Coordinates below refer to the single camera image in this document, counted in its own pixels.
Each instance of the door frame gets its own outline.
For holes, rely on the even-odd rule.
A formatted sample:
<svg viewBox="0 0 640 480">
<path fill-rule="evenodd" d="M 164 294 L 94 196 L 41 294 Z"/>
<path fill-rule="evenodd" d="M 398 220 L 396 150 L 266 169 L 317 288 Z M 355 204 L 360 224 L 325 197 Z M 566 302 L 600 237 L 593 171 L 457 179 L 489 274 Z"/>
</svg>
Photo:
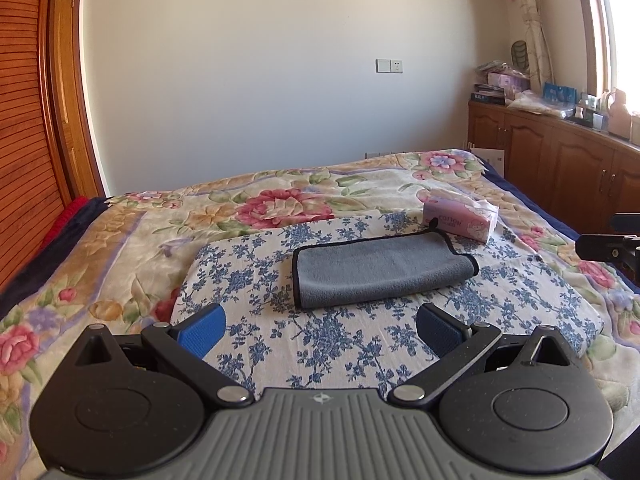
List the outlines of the door frame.
<svg viewBox="0 0 640 480">
<path fill-rule="evenodd" d="M 49 15 L 47 16 L 47 63 L 49 65 L 49 75 L 51 82 L 50 98 L 52 103 L 53 113 L 53 127 L 55 130 L 56 141 L 58 144 L 58 150 L 60 152 L 64 167 L 65 176 L 68 183 L 68 188 L 71 191 L 73 198 L 79 196 L 78 185 L 71 171 L 71 163 L 68 158 L 65 141 L 63 139 L 62 128 L 62 114 L 60 113 L 60 103 L 58 101 L 58 93 L 56 88 L 58 87 L 58 75 L 54 69 L 53 59 L 53 42 L 54 42 L 54 8 L 55 0 L 49 0 Z M 73 36 L 73 64 L 75 74 L 75 86 L 76 86 L 76 99 L 78 100 L 78 108 L 80 112 L 80 122 L 82 126 L 82 136 L 84 137 L 85 145 L 89 148 L 87 155 L 89 163 L 91 165 L 92 174 L 94 176 L 95 186 L 101 196 L 104 196 L 104 186 L 102 185 L 102 179 L 100 177 L 100 171 L 98 170 L 98 163 L 95 158 L 94 143 L 89 131 L 89 119 L 86 114 L 86 103 L 84 101 L 84 85 L 82 84 L 82 63 L 80 56 L 80 0 L 74 0 L 73 5 L 73 24 L 72 24 L 72 36 Z"/>
</svg>

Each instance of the folded towel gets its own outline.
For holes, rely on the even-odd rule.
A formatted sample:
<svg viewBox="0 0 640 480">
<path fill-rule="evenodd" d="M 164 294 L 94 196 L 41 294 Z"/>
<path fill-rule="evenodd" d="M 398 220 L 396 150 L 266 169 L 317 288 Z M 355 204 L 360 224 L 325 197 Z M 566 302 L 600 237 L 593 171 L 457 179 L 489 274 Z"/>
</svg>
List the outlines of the folded towel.
<svg viewBox="0 0 640 480">
<path fill-rule="evenodd" d="M 306 310 L 399 298 L 475 276 L 475 258 L 458 254 L 449 237 L 434 225 L 407 235 L 296 249 L 292 262 L 296 307 Z"/>
</svg>

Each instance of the blue floral pattern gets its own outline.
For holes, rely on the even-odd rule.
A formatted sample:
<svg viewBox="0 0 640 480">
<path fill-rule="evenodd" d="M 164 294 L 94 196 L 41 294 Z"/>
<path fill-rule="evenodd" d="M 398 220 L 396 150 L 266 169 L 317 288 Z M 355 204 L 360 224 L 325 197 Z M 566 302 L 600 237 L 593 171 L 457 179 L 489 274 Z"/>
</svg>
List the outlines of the blue floral pattern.
<svg viewBox="0 0 640 480">
<path fill-rule="evenodd" d="M 301 246 L 407 234 L 420 216 L 393 212 L 296 224 L 204 246 L 174 308 L 173 322 L 211 301 L 226 334 L 206 360 L 260 394 L 267 386 L 390 389 L 437 357 L 418 338 L 415 313 L 431 301 L 459 320 L 485 320 L 506 333 L 556 325 L 582 354 L 602 328 L 594 308 L 513 232 L 499 224 L 487 245 L 452 237 L 475 256 L 478 275 L 423 294 L 312 312 L 296 310 L 291 255 Z"/>
</svg>

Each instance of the tissue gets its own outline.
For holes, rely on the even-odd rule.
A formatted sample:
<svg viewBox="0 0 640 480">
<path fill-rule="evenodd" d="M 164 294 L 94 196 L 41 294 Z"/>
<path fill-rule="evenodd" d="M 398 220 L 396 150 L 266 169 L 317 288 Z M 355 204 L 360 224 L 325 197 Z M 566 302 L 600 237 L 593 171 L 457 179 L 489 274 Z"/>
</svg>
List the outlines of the tissue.
<svg viewBox="0 0 640 480">
<path fill-rule="evenodd" d="M 438 219 L 438 229 L 487 243 L 498 222 L 498 206 L 449 190 L 433 189 L 422 209 L 422 223 Z"/>
</svg>

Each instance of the bed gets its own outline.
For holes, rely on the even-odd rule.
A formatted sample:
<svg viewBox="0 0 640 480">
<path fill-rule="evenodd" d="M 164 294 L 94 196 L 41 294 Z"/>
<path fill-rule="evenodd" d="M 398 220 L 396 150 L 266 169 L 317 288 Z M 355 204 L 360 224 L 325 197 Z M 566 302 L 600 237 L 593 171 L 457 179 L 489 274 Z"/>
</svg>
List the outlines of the bed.
<svg viewBox="0 0 640 480">
<path fill-rule="evenodd" d="M 30 441 L 30 408 L 84 327 L 99 320 L 113 333 L 138 333 L 155 320 L 187 317 L 212 294 L 234 317 L 206 360 L 256 392 L 265 386 L 373 386 L 384 395 L 436 359 L 411 334 L 412 314 L 424 298 L 296 313 L 288 277 L 270 279 L 265 263 L 268 253 L 279 254 L 281 263 L 286 251 L 267 251 L 265 240 L 281 237 L 278 243 L 290 250 L 326 241 L 331 233 L 353 239 L 415 231 L 433 187 L 485 198 L 500 208 L 499 240 L 485 249 L 456 238 L 460 248 L 479 256 L 493 251 L 497 261 L 517 258 L 562 289 L 554 304 L 516 290 L 522 308 L 531 301 L 545 306 L 520 317 L 503 312 L 511 303 L 494 298 L 502 301 L 497 319 L 511 333 L 530 333 L 542 321 L 539 315 L 564 324 L 563 334 L 583 353 L 612 407 L 609 449 L 616 447 L 640 422 L 638 290 L 612 267 L 581 261 L 574 251 L 576 233 L 491 167 L 471 153 L 444 150 L 244 174 L 85 206 L 2 297 L 0 478 L 32 479 L 43 471 Z M 226 248 L 225 255 L 216 248 Z M 258 250 L 260 263 L 249 269 Z M 207 272 L 203 265 L 209 265 Z M 226 270 L 216 275 L 213 268 Z M 482 272 L 481 278 L 500 280 Z M 460 307 L 473 306 L 477 294 L 461 296 L 456 307 L 453 293 L 441 296 L 454 315 L 466 321 L 481 317 L 481 308 Z M 287 359 L 280 360 L 284 354 Z"/>
</svg>

